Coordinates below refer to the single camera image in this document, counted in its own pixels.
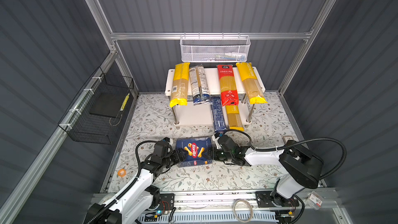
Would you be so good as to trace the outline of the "yellow spaghetti pack barcode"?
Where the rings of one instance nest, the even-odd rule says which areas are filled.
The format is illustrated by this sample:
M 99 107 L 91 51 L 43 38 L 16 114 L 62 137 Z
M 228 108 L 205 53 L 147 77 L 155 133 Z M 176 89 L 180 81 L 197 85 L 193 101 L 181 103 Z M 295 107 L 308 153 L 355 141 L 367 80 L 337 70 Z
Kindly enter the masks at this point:
M 190 63 L 180 63 L 175 66 L 170 107 L 188 104 L 188 80 Z

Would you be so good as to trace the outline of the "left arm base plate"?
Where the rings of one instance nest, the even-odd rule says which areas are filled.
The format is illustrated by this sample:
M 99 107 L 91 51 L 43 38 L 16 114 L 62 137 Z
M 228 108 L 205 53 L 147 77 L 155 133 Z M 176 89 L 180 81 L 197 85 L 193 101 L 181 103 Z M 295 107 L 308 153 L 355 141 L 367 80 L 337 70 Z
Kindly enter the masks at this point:
M 160 194 L 159 200 L 155 201 L 155 205 L 151 206 L 147 211 L 170 212 L 174 208 L 175 194 Z

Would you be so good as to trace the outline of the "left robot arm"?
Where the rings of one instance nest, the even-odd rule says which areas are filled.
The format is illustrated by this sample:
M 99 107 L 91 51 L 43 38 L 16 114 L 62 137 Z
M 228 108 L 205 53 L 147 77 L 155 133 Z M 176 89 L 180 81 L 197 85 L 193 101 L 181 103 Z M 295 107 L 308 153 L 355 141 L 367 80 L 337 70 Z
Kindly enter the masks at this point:
M 148 143 L 154 150 L 148 160 L 140 161 L 139 148 Z M 85 224 L 133 224 L 147 209 L 155 209 L 160 202 L 160 190 L 152 183 L 163 170 L 188 157 L 183 149 L 173 149 L 167 140 L 143 141 L 135 147 L 138 163 L 136 175 L 118 193 L 103 204 L 94 203 L 85 216 Z

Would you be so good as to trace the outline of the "blue white spaghetti pack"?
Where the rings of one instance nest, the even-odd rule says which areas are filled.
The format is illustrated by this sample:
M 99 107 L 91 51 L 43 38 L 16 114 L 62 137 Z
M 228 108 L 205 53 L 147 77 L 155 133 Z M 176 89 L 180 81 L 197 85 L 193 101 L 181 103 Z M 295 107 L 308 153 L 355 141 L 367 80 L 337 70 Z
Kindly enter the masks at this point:
M 212 104 L 208 88 L 205 68 L 197 65 L 189 69 L 193 104 Z

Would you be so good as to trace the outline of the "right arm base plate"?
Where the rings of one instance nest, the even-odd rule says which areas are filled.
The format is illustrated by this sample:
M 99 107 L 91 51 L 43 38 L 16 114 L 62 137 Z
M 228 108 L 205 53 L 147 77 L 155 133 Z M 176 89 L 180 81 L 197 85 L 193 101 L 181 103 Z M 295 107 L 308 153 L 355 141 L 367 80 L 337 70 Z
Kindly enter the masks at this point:
M 285 199 L 283 197 L 272 195 L 272 191 L 256 191 L 256 201 L 258 207 L 293 207 L 300 206 L 300 203 L 296 197 Z

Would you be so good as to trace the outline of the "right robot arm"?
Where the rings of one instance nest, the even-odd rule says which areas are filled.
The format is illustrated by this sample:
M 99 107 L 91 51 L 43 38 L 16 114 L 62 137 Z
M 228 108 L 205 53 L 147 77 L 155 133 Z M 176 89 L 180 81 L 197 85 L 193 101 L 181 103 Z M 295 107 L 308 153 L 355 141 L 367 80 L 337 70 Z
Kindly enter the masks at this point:
M 293 198 L 297 199 L 296 194 L 305 188 L 317 189 L 319 181 L 334 174 L 347 158 L 345 145 L 328 137 L 298 142 L 288 140 L 283 146 L 271 148 L 255 147 L 250 135 L 234 129 L 215 133 L 211 139 L 216 144 L 208 152 L 213 160 L 240 167 L 274 164 L 285 168 L 287 174 L 277 180 L 270 193 L 271 201 L 276 207 L 284 206 Z M 306 143 L 318 141 L 333 142 L 342 150 L 338 163 L 324 174 L 321 173 L 323 159 L 304 146 Z

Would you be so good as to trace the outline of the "dark blue spaghetti box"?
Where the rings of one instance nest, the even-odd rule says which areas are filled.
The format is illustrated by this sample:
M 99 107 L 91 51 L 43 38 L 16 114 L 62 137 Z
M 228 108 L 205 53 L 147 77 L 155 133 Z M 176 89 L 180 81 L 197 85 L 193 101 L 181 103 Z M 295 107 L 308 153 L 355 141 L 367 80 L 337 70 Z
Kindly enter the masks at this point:
M 183 153 L 183 158 L 178 166 L 184 168 L 211 164 L 213 162 L 211 149 L 210 137 L 178 139 L 176 150 L 182 150 Z

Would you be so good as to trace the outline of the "light blue spaghetti box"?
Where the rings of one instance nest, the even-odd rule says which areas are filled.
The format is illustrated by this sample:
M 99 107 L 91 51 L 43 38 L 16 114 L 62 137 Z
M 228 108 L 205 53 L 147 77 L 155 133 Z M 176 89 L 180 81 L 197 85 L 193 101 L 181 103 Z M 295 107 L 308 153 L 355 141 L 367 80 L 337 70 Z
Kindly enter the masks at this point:
M 212 102 L 211 111 L 213 117 L 214 129 L 216 132 L 221 132 L 227 129 L 226 121 L 224 119 L 221 97 L 211 96 L 210 100 Z

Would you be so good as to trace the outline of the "red spaghetti pack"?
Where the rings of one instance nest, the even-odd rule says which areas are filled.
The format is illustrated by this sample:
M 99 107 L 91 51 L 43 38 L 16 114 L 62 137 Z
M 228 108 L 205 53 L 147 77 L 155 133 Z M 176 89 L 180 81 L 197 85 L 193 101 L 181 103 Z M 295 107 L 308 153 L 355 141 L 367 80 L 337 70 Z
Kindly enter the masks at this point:
M 232 65 L 218 65 L 218 77 L 221 91 L 222 106 L 234 105 L 239 103 L 238 92 Z

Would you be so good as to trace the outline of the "yellow pastatime spaghetti pack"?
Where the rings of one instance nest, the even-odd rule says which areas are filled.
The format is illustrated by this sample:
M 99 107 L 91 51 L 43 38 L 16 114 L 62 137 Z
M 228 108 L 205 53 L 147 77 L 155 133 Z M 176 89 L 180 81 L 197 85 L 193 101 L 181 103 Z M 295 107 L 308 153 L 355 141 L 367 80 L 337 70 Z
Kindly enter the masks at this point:
M 266 104 L 267 101 L 251 63 L 239 62 L 236 63 L 236 67 L 250 104 Z
M 229 128 L 238 131 L 244 131 L 244 126 L 241 122 L 238 106 L 227 105 L 226 112 L 228 117 Z

